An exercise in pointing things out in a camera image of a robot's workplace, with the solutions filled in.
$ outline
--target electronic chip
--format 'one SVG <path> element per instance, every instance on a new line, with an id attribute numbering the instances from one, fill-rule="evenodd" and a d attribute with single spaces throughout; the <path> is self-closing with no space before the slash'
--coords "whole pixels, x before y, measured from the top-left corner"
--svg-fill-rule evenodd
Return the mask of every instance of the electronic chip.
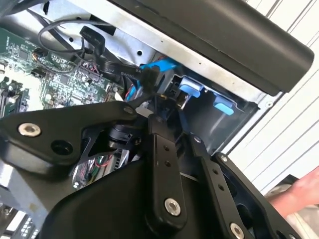
<path id="1" fill-rule="evenodd" d="M 69 77 L 62 75 L 61 78 L 60 78 L 60 82 L 61 82 L 62 84 L 67 85 L 68 82 L 69 82 Z"/>
<path id="2" fill-rule="evenodd" d="M 23 60 L 27 61 L 28 56 L 29 56 L 29 54 L 26 51 L 23 51 L 23 50 L 19 51 L 19 57 L 22 58 Z"/>

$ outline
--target cable connector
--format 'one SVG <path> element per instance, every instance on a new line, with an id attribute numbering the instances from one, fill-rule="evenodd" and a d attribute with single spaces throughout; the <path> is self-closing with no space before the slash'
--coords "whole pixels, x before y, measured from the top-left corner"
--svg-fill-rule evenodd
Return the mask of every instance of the cable connector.
<path id="1" fill-rule="evenodd" d="M 84 26 L 80 35 L 94 47 L 94 55 L 101 56 L 105 51 L 105 38 L 91 28 Z"/>

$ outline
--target silver screw head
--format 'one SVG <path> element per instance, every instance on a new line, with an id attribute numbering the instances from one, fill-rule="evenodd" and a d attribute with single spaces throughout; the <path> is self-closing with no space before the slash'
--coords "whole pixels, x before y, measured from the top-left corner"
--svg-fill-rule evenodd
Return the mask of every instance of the silver screw head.
<path id="1" fill-rule="evenodd" d="M 236 223 L 231 223 L 230 229 L 231 229 L 231 232 L 235 235 L 235 237 L 237 239 L 244 239 L 245 238 L 245 234 L 244 234 L 243 230 Z"/>
<path id="2" fill-rule="evenodd" d="M 201 143 L 201 139 L 200 139 L 199 137 L 194 136 L 194 139 L 195 139 L 195 141 L 196 141 L 197 143 Z"/>
<path id="3" fill-rule="evenodd" d="M 173 216 L 179 216 L 180 214 L 180 205 L 177 201 L 175 201 L 173 198 L 167 198 L 164 202 L 166 211 L 173 215 Z"/>
<path id="4" fill-rule="evenodd" d="M 133 113 L 134 113 L 133 109 L 130 108 L 130 107 L 127 107 L 127 106 L 124 107 L 124 111 L 127 112 L 127 113 L 129 113 L 129 114 L 133 114 Z"/>
<path id="5" fill-rule="evenodd" d="M 221 158 L 221 160 L 223 160 L 224 162 L 227 162 L 227 161 L 228 161 L 227 157 L 224 156 L 224 155 L 222 155 L 220 158 Z"/>
<path id="6" fill-rule="evenodd" d="M 23 123 L 18 127 L 21 135 L 26 137 L 37 137 L 41 134 L 41 128 L 33 123 Z"/>

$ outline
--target white metal panel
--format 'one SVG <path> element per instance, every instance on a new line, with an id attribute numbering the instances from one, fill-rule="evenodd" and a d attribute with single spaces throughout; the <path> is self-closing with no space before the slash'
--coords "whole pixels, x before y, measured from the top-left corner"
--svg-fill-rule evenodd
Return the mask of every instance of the white metal panel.
<path id="1" fill-rule="evenodd" d="M 302 177 L 319 165 L 319 1 L 257 2 L 248 4 L 315 53 L 309 72 L 229 154 L 248 179 L 267 193 L 287 175 Z"/>

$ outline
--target blue tab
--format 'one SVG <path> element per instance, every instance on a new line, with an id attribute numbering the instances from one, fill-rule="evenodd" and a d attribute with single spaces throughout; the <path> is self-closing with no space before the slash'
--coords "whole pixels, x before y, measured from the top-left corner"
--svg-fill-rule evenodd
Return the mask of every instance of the blue tab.
<path id="1" fill-rule="evenodd" d="M 231 116 L 232 114 L 234 114 L 234 110 L 232 109 L 233 103 L 225 99 L 224 97 L 216 95 L 216 99 L 213 105 L 216 109 L 219 109 L 220 111 L 224 112 L 228 116 Z"/>
<path id="2" fill-rule="evenodd" d="M 167 58 L 159 60 L 159 61 L 155 61 L 155 62 L 151 62 L 151 63 L 145 64 L 145 65 L 142 65 L 142 66 L 140 66 L 140 68 L 144 69 L 145 67 L 151 68 L 152 66 L 158 66 L 159 71 L 163 72 L 163 71 L 171 70 L 179 65 L 180 64 L 178 62 L 167 57 Z"/>
<path id="3" fill-rule="evenodd" d="M 200 97 L 200 91 L 203 89 L 203 86 L 184 76 L 179 85 L 179 89 L 191 96 L 198 98 Z"/>

